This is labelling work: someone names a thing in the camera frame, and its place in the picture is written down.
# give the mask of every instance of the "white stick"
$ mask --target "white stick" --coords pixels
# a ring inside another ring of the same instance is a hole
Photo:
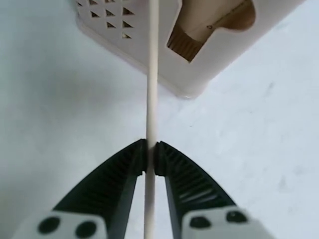
[[[148,169],[145,177],[144,239],[154,237],[155,173],[153,151],[157,142],[156,110],[159,55],[159,0],[149,0],[149,72],[147,93]]]

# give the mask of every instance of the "black dot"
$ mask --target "black dot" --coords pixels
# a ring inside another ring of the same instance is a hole
[[[89,238],[94,235],[96,231],[96,224],[92,221],[81,223],[75,231],[78,238]]]
[[[230,211],[226,215],[226,220],[230,223],[245,223],[247,218],[244,214],[239,211]]]
[[[49,234],[54,232],[60,224],[60,219],[58,217],[50,217],[44,219],[38,226],[38,231],[41,234]]]
[[[205,217],[194,217],[190,220],[191,228],[209,228],[211,227],[210,221]]]

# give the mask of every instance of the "white plastic part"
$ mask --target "white plastic part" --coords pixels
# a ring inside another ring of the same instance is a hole
[[[187,4],[190,1],[198,4],[210,2],[210,8],[215,3],[238,2],[238,0],[184,1]],[[252,0],[252,2],[256,16],[254,24],[249,29],[217,28],[189,62],[167,47],[182,8],[182,0],[160,0],[159,82],[179,96],[200,95],[210,80],[304,0]],[[84,33],[147,72],[148,0],[76,0],[76,4],[78,26]],[[184,24],[187,31],[187,26],[191,25],[185,22]]]
[[[242,213],[247,218],[247,222],[228,222],[227,214],[231,212]],[[198,217],[206,218],[211,226],[207,228],[191,227],[191,220]],[[274,239],[274,237],[246,211],[232,206],[198,210],[186,214],[182,222],[182,239]]]
[[[50,229],[46,233],[39,231],[40,224],[49,218],[58,218],[57,227],[47,225]],[[64,212],[45,212],[34,214],[27,218],[13,235],[12,239],[79,239],[76,231],[85,222],[94,223],[96,229],[89,237],[90,239],[107,239],[107,229],[104,220],[97,215],[64,213]]]

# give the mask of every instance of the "white plastic container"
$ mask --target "white plastic container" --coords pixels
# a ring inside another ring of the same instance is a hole
[[[208,82],[305,0],[160,0],[159,82],[197,97]],[[80,29],[142,71],[148,0],[76,0]]]

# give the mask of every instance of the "white surface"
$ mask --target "white surface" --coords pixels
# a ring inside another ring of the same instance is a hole
[[[278,239],[319,238],[319,2],[308,0],[194,101],[159,89],[159,139]],[[0,5],[0,238],[145,136],[146,76],[84,36],[66,0]],[[143,237],[143,179],[127,238]],[[171,238],[157,179],[156,238]]]

